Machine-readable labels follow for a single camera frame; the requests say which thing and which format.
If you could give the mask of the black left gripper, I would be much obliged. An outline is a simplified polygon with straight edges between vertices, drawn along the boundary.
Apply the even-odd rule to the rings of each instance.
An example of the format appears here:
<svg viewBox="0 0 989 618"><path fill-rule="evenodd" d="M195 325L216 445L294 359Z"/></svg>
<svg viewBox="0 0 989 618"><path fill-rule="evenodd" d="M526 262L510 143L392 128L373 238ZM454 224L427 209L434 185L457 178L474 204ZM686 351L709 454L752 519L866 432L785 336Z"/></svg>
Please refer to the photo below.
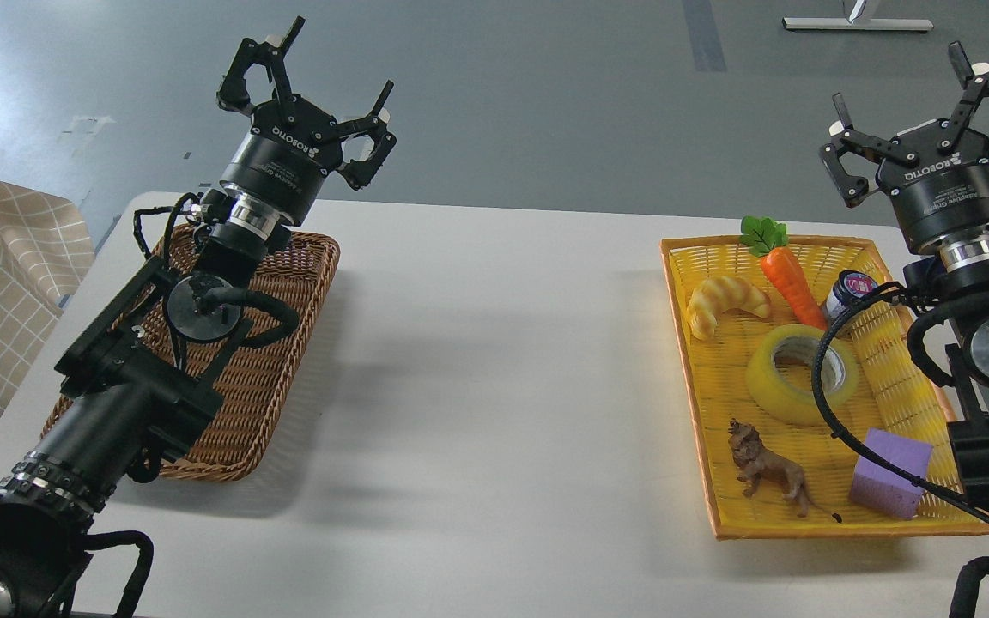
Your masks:
<svg viewBox="0 0 989 618"><path fill-rule="evenodd" d="M360 191L372 183L397 144L385 109L394 81L385 82L368 114L341 123L309 100L295 98L285 59L305 23L305 17L296 16L278 43L244 38L217 89L220 109L251 117L250 130L221 173L220 187L266 203L287 226L302 226L327 173L336 169L353 191ZM264 67L272 85L272 101L258 106L246 80L254 66ZM370 149L341 164L340 143L350 138L368 138Z"/></svg>

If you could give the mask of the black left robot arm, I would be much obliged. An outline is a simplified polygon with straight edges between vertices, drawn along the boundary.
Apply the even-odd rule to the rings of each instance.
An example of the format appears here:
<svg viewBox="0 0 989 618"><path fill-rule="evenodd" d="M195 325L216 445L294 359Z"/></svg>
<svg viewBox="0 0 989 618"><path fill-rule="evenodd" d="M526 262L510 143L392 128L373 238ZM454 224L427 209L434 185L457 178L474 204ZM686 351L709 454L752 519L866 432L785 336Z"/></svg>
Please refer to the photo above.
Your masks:
<svg viewBox="0 0 989 618"><path fill-rule="evenodd" d="M337 173L354 191L372 181L396 137L386 82L365 116L338 121L292 90L282 39L243 39L217 105L250 118L220 186L185 193L167 215L161 253L135 211L142 268L60 357L65 415L0 481L0 617L70 617L95 553L130 545L137 562L115 608L132 617L148 583L153 541L137 530L95 535L94 517L118 482L152 482L219 414L217 380L242 349L292 336L290 302L252 289L268 258L294 245L319 189Z"/></svg>

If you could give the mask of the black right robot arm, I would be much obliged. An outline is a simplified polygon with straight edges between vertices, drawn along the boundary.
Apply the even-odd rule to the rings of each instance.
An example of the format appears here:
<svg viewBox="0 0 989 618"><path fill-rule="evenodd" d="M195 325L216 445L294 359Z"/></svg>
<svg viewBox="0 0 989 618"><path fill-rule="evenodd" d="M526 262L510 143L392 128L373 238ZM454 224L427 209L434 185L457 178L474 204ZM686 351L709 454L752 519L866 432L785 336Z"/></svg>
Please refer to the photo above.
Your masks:
<svg viewBox="0 0 989 618"><path fill-rule="evenodd" d="M989 390L989 65L972 63L961 43L947 48L962 94L946 118L869 136L852 124L843 95L833 97L837 122L821 162L847 207L868 196L889 197L907 249L917 262L904 282L876 286L832 321L813 356L814 403L831 435L862 460L903 478L989 525L989 412L978 387ZM822 386L829 344L849 319L875 304L914 313L906 345L912 363L932 384L956 391L962 418L947 422L959 476L949 489L907 472L864 445L834 414ZM949 614L974 617L989 556L959 571Z"/></svg>

